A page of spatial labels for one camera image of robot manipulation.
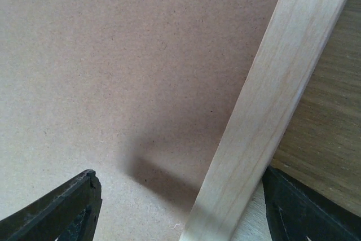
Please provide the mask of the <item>light wooden picture frame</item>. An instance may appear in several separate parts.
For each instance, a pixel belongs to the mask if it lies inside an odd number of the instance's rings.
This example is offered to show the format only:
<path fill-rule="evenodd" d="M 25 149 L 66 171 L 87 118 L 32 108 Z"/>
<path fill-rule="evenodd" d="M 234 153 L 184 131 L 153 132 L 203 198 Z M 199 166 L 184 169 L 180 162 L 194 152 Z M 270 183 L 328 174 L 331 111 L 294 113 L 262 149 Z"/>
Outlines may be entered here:
<path fill-rule="evenodd" d="M 181 240 L 231 240 L 346 0 L 278 0 Z"/>

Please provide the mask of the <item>brown frame backing board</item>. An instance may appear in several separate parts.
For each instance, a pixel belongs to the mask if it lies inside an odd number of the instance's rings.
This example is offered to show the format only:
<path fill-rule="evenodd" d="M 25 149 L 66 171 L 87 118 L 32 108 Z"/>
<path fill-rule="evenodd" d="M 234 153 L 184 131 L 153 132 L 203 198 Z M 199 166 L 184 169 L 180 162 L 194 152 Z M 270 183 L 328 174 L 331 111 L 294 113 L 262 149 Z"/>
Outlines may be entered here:
<path fill-rule="evenodd" d="M 1 0 L 1 217 L 85 169 L 95 240 L 178 240 L 277 0 Z"/>

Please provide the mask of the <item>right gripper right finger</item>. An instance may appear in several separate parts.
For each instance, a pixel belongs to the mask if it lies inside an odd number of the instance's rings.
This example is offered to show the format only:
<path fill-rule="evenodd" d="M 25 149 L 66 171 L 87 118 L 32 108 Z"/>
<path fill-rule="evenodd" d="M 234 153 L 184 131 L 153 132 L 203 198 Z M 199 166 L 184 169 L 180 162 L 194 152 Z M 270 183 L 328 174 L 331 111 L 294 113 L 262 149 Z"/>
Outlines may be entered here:
<path fill-rule="evenodd" d="M 272 240 L 360 240 L 360 217 L 283 171 L 268 166 L 263 177 Z"/>

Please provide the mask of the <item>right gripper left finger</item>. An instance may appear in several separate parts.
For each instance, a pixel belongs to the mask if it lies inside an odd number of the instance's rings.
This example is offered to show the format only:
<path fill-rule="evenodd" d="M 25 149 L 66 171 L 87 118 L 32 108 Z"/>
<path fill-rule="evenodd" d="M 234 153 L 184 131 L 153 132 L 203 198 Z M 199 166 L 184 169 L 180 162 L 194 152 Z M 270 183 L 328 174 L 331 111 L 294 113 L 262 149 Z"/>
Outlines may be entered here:
<path fill-rule="evenodd" d="M 87 169 L 1 220 L 1 240 L 93 240 L 102 186 Z"/>

